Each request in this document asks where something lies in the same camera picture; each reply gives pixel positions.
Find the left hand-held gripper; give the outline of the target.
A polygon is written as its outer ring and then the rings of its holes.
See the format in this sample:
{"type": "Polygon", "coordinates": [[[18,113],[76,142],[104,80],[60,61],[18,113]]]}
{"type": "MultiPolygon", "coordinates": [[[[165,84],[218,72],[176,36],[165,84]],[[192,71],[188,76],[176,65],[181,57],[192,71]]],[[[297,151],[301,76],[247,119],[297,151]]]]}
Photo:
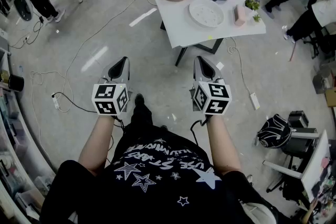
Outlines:
{"type": "Polygon", "coordinates": [[[130,100],[127,84],[130,80],[130,61],[124,56],[106,66],[102,78],[109,82],[94,84],[91,101],[99,115],[119,116],[127,111],[130,100]]]}

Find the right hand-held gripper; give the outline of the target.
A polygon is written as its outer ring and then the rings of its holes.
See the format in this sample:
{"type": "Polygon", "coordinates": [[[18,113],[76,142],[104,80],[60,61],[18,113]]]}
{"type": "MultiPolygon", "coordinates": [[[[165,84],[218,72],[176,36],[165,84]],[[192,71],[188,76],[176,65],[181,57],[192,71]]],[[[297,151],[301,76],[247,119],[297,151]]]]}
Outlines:
{"type": "Polygon", "coordinates": [[[223,78],[221,71],[207,58],[197,56],[194,60],[193,76],[193,111],[204,115],[224,115],[232,102],[232,93],[229,85],[215,83],[223,78]]]}

